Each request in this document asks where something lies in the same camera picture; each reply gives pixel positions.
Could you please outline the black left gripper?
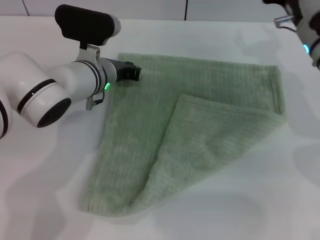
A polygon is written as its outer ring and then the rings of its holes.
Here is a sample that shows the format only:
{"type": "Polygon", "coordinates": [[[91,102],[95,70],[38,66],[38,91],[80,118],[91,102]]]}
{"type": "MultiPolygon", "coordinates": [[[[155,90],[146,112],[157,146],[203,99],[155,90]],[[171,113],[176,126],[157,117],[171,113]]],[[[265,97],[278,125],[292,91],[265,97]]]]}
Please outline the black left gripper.
{"type": "Polygon", "coordinates": [[[141,68],[135,66],[131,61],[119,61],[110,59],[109,60],[115,69],[115,81],[120,82],[124,80],[130,80],[138,82],[140,80],[141,68]]]}

